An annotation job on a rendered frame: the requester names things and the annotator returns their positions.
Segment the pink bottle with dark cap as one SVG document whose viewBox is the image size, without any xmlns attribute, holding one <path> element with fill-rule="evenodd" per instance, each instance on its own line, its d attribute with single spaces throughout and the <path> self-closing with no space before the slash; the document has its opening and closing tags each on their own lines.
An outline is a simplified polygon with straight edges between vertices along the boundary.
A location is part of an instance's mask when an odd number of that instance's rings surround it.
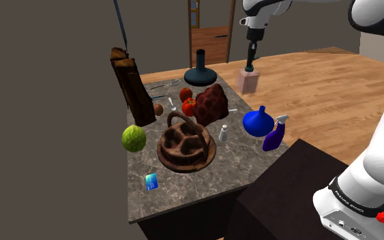
<svg viewBox="0 0 384 240">
<path fill-rule="evenodd" d="M 240 94 L 254 93 L 258 85 L 259 76 L 260 74 L 256 70 L 247 72 L 244 68 L 240 69 L 235 84 L 238 92 Z"/>
</svg>

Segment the brown wooden door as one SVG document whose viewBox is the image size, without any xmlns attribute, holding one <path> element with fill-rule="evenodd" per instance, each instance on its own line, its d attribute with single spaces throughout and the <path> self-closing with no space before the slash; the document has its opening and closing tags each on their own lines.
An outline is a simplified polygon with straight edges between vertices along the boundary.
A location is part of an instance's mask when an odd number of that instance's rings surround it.
<svg viewBox="0 0 384 240">
<path fill-rule="evenodd" d="M 196 65 L 196 51 L 201 48 L 207 64 L 229 60 L 236 1 L 186 0 L 190 67 Z"/>
</svg>

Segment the dark blue flat-bottomed vase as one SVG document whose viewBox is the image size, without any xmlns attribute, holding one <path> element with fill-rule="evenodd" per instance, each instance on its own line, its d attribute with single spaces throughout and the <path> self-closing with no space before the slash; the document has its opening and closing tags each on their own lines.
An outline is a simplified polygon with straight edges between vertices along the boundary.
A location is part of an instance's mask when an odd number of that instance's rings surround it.
<svg viewBox="0 0 384 240">
<path fill-rule="evenodd" d="M 186 71 L 183 78 L 189 85 L 195 87 L 205 87 L 216 81 L 216 72 L 205 67 L 204 49 L 198 49 L 196 51 L 196 67 Z"/>
</svg>

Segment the dark red lumpy object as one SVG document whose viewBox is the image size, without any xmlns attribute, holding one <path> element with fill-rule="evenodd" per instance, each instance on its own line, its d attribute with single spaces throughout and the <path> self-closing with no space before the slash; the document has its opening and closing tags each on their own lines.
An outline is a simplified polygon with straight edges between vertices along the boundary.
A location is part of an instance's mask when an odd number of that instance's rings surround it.
<svg viewBox="0 0 384 240">
<path fill-rule="evenodd" d="M 193 107 L 196 122 L 204 127 L 228 116 L 228 99 L 221 85 L 214 84 L 196 95 Z"/>
</svg>

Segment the blue round vase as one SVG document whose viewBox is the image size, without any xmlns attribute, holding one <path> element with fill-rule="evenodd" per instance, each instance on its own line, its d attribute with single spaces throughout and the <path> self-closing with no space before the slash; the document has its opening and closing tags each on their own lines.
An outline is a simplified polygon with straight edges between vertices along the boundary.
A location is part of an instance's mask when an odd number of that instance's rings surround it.
<svg viewBox="0 0 384 240">
<path fill-rule="evenodd" d="M 274 128 L 274 118 L 265 112 L 265 106 L 246 113 L 242 123 L 244 130 L 254 137 L 266 136 Z"/>
</svg>

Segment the red tomato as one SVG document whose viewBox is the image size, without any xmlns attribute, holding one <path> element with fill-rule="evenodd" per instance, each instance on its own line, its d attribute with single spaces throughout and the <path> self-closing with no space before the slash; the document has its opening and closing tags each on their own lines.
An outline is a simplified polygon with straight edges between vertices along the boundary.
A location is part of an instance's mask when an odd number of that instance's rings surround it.
<svg viewBox="0 0 384 240">
<path fill-rule="evenodd" d="M 179 98 L 181 102 L 185 102 L 188 98 L 192 98 L 192 96 L 193 96 L 193 92 L 188 87 L 182 88 L 181 91 L 179 92 Z"/>
</svg>

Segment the silver whisk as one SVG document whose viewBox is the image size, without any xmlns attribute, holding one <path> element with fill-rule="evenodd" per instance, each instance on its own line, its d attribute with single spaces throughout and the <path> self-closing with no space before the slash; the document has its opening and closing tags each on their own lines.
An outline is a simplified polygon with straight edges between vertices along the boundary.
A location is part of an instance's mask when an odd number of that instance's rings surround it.
<svg viewBox="0 0 384 240">
<path fill-rule="evenodd" d="M 173 80 L 173 81 L 171 81 L 169 83 L 166 83 L 166 84 L 163 84 L 163 85 L 158 85 L 156 87 L 152 87 L 151 90 L 157 89 L 159 87 L 178 85 L 180 82 L 181 82 L 181 79 L 176 79 L 176 80 Z"/>
</svg>

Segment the red bell pepper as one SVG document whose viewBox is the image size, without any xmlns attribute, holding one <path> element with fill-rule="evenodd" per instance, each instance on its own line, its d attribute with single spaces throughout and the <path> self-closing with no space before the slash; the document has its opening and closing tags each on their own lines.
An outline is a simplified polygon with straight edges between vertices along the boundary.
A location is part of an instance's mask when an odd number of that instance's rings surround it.
<svg viewBox="0 0 384 240">
<path fill-rule="evenodd" d="M 182 112 L 188 117 L 193 117 L 194 116 L 194 106 L 196 104 L 195 99 L 193 98 L 188 98 L 186 99 L 183 104 L 182 104 Z"/>
</svg>

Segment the purple spray bottle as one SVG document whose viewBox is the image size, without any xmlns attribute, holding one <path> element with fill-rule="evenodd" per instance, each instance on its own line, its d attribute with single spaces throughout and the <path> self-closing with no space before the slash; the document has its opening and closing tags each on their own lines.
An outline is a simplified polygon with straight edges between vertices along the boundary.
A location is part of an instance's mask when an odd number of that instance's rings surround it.
<svg viewBox="0 0 384 240">
<path fill-rule="evenodd" d="M 285 134 L 285 122 L 288 118 L 288 115 L 280 115 L 275 118 L 276 129 L 266 135 L 262 146 L 264 151 L 272 151 L 280 146 Z"/>
</svg>

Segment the brown wooden knife block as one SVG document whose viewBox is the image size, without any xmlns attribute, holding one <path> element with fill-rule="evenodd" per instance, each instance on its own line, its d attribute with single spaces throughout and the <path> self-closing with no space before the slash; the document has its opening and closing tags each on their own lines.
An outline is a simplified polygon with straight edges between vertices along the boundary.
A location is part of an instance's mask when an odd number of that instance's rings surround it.
<svg viewBox="0 0 384 240">
<path fill-rule="evenodd" d="M 143 127 L 156 121 L 152 99 L 141 81 L 134 58 L 129 58 L 126 50 L 114 47 L 110 62 L 135 124 Z"/>
</svg>

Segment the green cabbage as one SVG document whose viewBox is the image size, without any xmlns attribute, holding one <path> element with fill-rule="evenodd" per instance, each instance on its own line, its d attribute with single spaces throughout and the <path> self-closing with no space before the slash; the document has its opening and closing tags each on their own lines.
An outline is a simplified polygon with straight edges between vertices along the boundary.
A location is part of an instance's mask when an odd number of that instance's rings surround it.
<svg viewBox="0 0 384 240">
<path fill-rule="evenodd" d="M 122 145 L 129 152 L 141 151 L 146 143 L 146 133 L 137 125 L 127 127 L 122 134 Z"/>
</svg>

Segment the dark robot stand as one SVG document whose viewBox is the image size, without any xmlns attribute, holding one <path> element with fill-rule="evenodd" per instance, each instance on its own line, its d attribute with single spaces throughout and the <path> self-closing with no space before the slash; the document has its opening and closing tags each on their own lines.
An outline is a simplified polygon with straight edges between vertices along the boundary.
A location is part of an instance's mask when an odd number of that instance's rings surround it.
<svg viewBox="0 0 384 240">
<path fill-rule="evenodd" d="M 224 240 L 345 240 L 322 225 L 312 197 L 347 167 L 297 140 L 237 198 Z"/>
</svg>

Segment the blue card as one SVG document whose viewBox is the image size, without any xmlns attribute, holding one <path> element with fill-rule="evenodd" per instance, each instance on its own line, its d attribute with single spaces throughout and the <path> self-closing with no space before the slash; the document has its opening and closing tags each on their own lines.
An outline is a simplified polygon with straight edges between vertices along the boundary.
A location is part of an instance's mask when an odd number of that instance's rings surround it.
<svg viewBox="0 0 384 240">
<path fill-rule="evenodd" d="M 145 176 L 146 190 L 154 190 L 158 188 L 158 179 L 155 173 L 151 173 Z"/>
</svg>

